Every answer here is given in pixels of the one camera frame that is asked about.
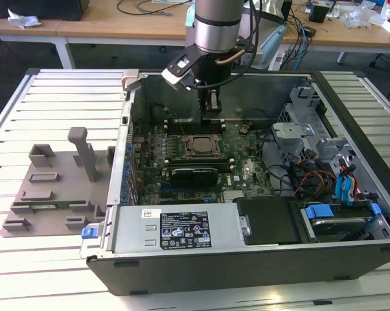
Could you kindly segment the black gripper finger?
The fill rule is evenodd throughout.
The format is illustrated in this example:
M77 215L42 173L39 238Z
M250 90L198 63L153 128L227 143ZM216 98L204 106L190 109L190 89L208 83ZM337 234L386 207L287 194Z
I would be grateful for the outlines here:
M216 118L222 111L222 103L216 93L201 93L198 96L198 101L202 119Z

